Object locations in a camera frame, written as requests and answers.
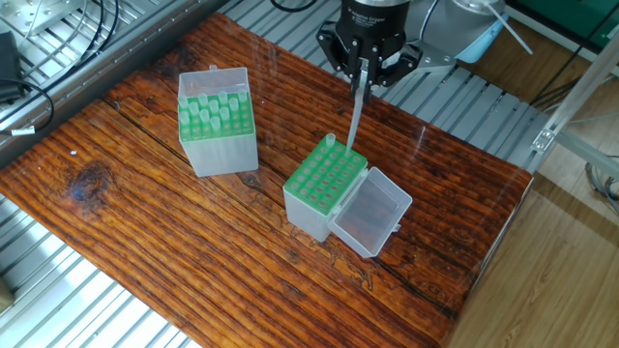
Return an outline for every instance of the glossy varnished wood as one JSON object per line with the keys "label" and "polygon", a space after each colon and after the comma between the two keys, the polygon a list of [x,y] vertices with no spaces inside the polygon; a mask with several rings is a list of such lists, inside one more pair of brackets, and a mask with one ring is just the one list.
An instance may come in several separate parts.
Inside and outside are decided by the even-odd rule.
{"label": "glossy varnished wood", "polygon": [[[260,168],[194,177],[178,143],[178,74],[248,67]],[[348,85],[221,15],[116,86],[0,175],[0,191],[204,345],[445,342],[531,181],[524,170],[378,99],[355,150],[414,199],[378,257],[317,243],[281,187]]]}

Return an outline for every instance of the wooden floor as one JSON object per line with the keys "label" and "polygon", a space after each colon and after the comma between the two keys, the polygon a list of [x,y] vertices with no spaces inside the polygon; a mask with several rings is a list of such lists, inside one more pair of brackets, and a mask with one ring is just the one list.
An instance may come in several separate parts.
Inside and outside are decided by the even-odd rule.
{"label": "wooden floor", "polygon": [[[571,54],[522,25],[515,27],[533,47],[533,57],[502,33],[483,62],[467,68],[530,102]],[[576,59],[553,86],[587,67]],[[619,111],[618,95],[619,79],[610,80],[576,118]],[[619,155],[619,117],[569,130]],[[560,146],[551,150],[473,292],[451,347],[619,346],[619,217],[589,187],[584,163]]]}

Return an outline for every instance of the closed pipette tip box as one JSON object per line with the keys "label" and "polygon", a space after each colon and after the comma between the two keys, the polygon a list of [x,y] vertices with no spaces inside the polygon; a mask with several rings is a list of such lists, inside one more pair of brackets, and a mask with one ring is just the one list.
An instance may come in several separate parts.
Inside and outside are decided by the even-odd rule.
{"label": "closed pipette tip box", "polygon": [[181,145],[198,177],[258,168],[246,68],[181,73],[178,121]]}
{"label": "closed pipette tip box", "polygon": [[368,160],[328,134],[283,186],[288,220],[323,242],[334,232],[376,256],[413,200]]}

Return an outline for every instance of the clear plastic box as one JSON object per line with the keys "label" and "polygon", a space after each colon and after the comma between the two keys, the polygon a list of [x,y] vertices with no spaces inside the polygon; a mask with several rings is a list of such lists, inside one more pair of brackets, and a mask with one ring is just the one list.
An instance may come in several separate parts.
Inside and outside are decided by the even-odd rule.
{"label": "clear plastic box", "polygon": [[198,177],[258,168],[246,68],[179,77],[179,140]]}
{"label": "clear plastic box", "polygon": [[283,187],[288,220],[323,242],[331,231],[362,257],[376,256],[413,200],[328,134]]}

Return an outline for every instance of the wire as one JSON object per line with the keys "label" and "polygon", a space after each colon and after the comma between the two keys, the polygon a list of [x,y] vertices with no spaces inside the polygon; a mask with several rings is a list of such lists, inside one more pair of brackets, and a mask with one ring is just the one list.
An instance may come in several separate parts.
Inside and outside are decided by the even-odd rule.
{"label": "wire", "polygon": [[23,37],[23,40],[19,44],[17,51],[20,51],[23,45],[28,41],[28,37],[30,37],[30,33],[32,33],[32,29],[35,27],[35,23],[37,22],[37,17],[39,16],[39,10],[41,9],[42,3],[43,3],[43,0],[39,0],[39,5],[37,5],[37,10],[35,11],[35,17],[32,18],[32,22],[30,23],[30,28],[28,28],[28,32],[26,33],[26,36]]}
{"label": "wire", "polygon": [[[45,127],[49,126],[49,124],[51,123],[51,120],[53,120],[54,118],[54,102],[53,100],[49,97],[49,94],[44,91],[41,87],[27,82],[27,81],[22,81],[22,80],[16,80],[16,79],[11,79],[11,78],[0,78],[0,81],[3,82],[12,82],[12,83],[16,83],[16,84],[21,84],[23,86],[28,86],[30,88],[32,88],[33,90],[39,92],[42,96],[44,96],[47,99],[47,103],[49,104],[49,116],[47,117],[47,120],[45,121],[45,123],[43,123],[42,125],[38,126],[38,127],[34,127],[34,131],[33,132],[37,132],[37,131],[41,131],[42,129],[44,129]],[[8,136],[14,136],[15,135],[15,130],[0,130],[0,134],[1,135],[8,135]]]}
{"label": "wire", "polygon": [[[607,83],[608,81],[610,81],[611,79],[613,79],[615,77],[617,77],[617,76],[615,76],[614,74],[611,74],[609,77],[607,77],[604,81],[602,81],[600,83],[600,86],[604,85],[605,83]],[[563,99],[564,97],[566,97],[568,95],[568,93],[570,93],[570,90],[572,90],[574,85],[579,80],[580,80],[580,77],[577,78],[577,79],[572,80],[571,82],[568,82],[566,85],[564,85],[564,87],[563,87],[564,91],[562,93],[560,93],[560,94],[558,94],[558,95],[556,95],[556,96],[554,96],[552,98],[548,98],[548,101],[542,101],[542,102],[538,103],[537,105],[534,104],[533,106],[536,107],[536,108],[539,108],[539,107],[542,107],[542,105],[544,105],[544,104],[549,104],[551,102],[556,102],[556,101],[559,101],[559,100]],[[563,103],[562,101],[557,102],[557,103],[553,104],[552,106],[549,106],[546,109],[544,109],[544,112],[548,112],[548,111],[550,111],[552,109],[555,109],[555,108],[561,106],[562,103]]]}
{"label": "wire", "polygon": [[299,12],[303,12],[307,9],[309,9],[310,7],[314,6],[316,3],[318,2],[318,0],[311,0],[308,4],[299,7],[299,8],[287,8],[285,6],[282,6],[280,4],[277,3],[276,0],[271,0],[271,4],[273,4],[273,6],[275,6],[276,9],[280,10],[280,11],[284,11],[284,12],[288,12],[290,14],[296,14]]}
{"label": "wire", "polygon": [[79,58],[79,60],[77,60],[77,63],[74,65],[73,68],[71,68],[67,74],[72,73],[74,70],[76,70],[78,67],[82,66],[85,64],[85,60],[84,57],[86,56],[86,54],[88,54],[88,52],[90,52],[90,50],[95,46],[95,44],[97,43],[97,38],[101,35],[101,31],[103,30],[103,19],[105,16],[105,10],[103,8],[103,0],[100,0],[100,8],[101,8],[101,12],[99,15],[99,25],[97,26],[97,31],[95,31],[95,35],[93,35],[93,39],[90,41],[90,43],[88,44],[88,46],[86,47],[86,49],[84,50],[84,53],[81,55],[81,57]]}
{"label": "wire", "polygon": [[[609,156],[612,159],[619,159],[619,156]],[[616,184],[617,181],[614,178],[609,177],[604,180],[602,179],[598,168],[594,167],[591,163],[587,162],[584,165],[584,171],[587,174],[587,179],[589,180],[589,185],[591,185],[591,189],[598,192],[602,197],[608,200],[608,204],[612,209],[614,209],[615,213],[619,215],[619,195],[613,192],[611,186]]]}
{"label": "wire", "polygon": [[105,38],[105,40],[101,44],[101,47],[99,47],[99,50],[103,50],[107,46],[107,44],[109,44],[109,41],[112,38],[112,34],[114,34],[114,30],[116,30],[116,24],[118,24],[118,17],[119,17],[119,13],[120,13],[120,4],[118,3],[118,0],[115,0],[114,3],[116,5],[116,12],[114,13],[114,21],[112,22],[112,26],[109,29],[109,34],[107,34],[107,37]]}
{"label": "wire", "polygon": [[[86,5],[87,2],[89,0],[85,0],[84,2],[84,12],[83,12],[83,16],[82,19],[80,21],[80,23],[78,24],[78,26],[75,27],[74,29],[74,33],[77,32],[78,27],[83,23],[83,18],[86,14]],[[109,34],[107,35],[107,37],[105,38],[105,40],[103,41],[102,45],[100,46],[100,48],[98,50],[103,49],[107,44],[109,44],[112,34],[114,33],[114,30],[116,29],[116,26],[118,24],[118,19],[120,16],[120,4],[119,4],[119,0],[115,0],[115,7],[116,7],[116,13],[114,14],[114,21],[112,23],[112,26],[110,28]],[[86,50],[84,50],[82,56],[75,61],[75,64],[60,78],[58,78],[56,81],[54,81],[53,83],[51,83],[49,86],[47,86],[44,90],[39,88],[38,86],[30,83],[30,82],[26,82],[26,81],[21,81],[21,80],[10,80],[10,79],[2,79],[3,81],[7,81],[7,82],[14,82],[17,84],[23,84],[26,86],[29,86],[35,90],[37,90],[39,93],[43,94],[43,96],[47,99],[47,102],[50,104],[51,107],[51,111],[50,111],[50,115],[49,118],[47,120],[47,122],[45,122],[42,126],[40,126],[38,129],[35,129],[35,131],[40,131],[42,130],[44,127],[47,127],[47,125],[49,125],[49,123],[51,122],[51,119],[54,116],[54,103],[53,100],[49,97],[49,95],[47,94],[47,92],[49,90],[51,90],[53,87],[55,87],[58,83],[60,83],[61,81],[63,81],[65,78],[67,78],[68,76],[70,76],[71,74],[73,74],[75,71],[77,71],[81,66],[85,65],[86,63],[90,62],[92,59],[94,59],[97,56],[97,53],[94,53],[92,55],[90,55],[88,58],[86,58],[85,60],[83,59],[84,56],[88,53],[88,51],[94,46],[97,37],[101,35],[101,31],[103,28],[103,16],[104,16],[104,8],[103,8],[103,0],[101,0],[100,2],[100,6],[101,6],[101,17],[99,20],[99,25],[97,28],[97,31],[95,32],[95,35],[93,36],[93,39],[91,40],[91,42],[89,43],[88,47],[86,48]],[[6,120],[6,118],[4,119],[0,119],[0,122],[4,122]],[[0,130],[0,134],[1,135],[14,135],[14,132],[12,130]]]}
{"label": "wire", "polygon": [[[617,2],[610,11],[608,11],[608,13],[604,16],[604,18],[602,18],[602,20],[600,20],[600,22],[595,26],[595,28],[593,28],[591,30],[591,32],[589,33],[589,35],[584,39],[585,42],[591,42],[591,38],[593,38],[593,36],[598,32],[598,30],[600,30],[600,28],[602,28],[602,26],[614,15],[614,13],[619,9],[619,2]],[[567,62],[565,62],[565,64],[561,67],[561,69],[559,69],[559,71],[554,75],[554,77],[544,86],[544,88],[542,88],[542,90],[540,91],[540,93],[538,93],[538,95],[535,97],[535,99],[533,99],[533,101],[531,101],[531,104],[536,103],[539,101],[540,99],[540,95],[542,95],[548,88],[550,88],[550,86],[552,85],[552,83],[554,83],[554,81],[556,81],[557,78],[559,78],[559,75],[561,75],[561,73],[572,63],[572,61],[578,56],[578,53],[580,53],[580,50],[582,50],[583,45],[580,44],[578,46],[578,48],[574,51],[574,53],[572,54],[572,56],[568,59]]]}
{"label": "wire", "polygon": [[[84,0],[84,7],[82,10],[82,14],[81,14],[81,18],[79,19],[79,22],[77,23],[77,25],[75,26],[74,30],[71,32],[71,34],[67,37],[66,40],[64,40],[56,49],[54,49],[51,53],[48,54],[48,56],[55,56],[58,52],[60,52],[63,48],[65,48],[65,46],[74,39],[75,36],[77,36],[77,33],[79,33],[79,28],[82,26],[82,24],[84,24],[84,19],[86,18],[86,8],[88,7],[88,3],[90,2],[90,0]],[[34,72],[36,69],[40,68],[44,63],[47,63],[47,61],[45,59],[43,59],[41,62],[39,62],[38,64],[36,64],[34,67],[30,68],[30,70],[28,70],[27,72],[25,72],[23,74],[22,77],[27,77],[30,76],[30,74],[32,72]]]}

